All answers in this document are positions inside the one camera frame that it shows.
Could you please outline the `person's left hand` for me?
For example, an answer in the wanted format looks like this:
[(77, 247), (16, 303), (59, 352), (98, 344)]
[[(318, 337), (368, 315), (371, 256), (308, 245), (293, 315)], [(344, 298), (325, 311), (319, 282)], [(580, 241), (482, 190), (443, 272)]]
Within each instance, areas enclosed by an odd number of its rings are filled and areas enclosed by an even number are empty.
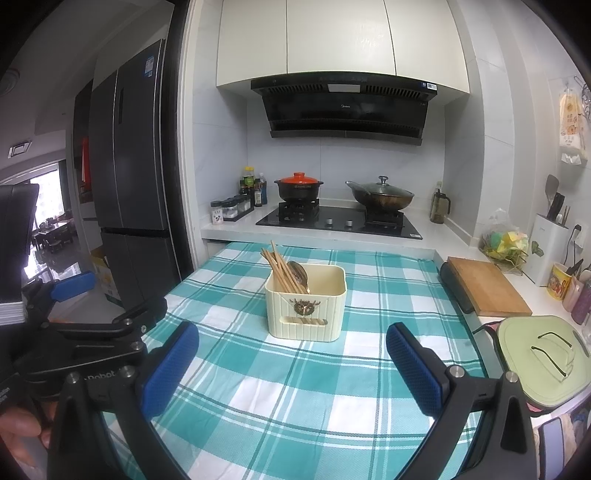
[(1, 415), (1, 435), (10, 440), (38, 437), (44, 447), (49, 446), (51, 431), (43, 430), (37, 418), (20, 407), (10, 407)]

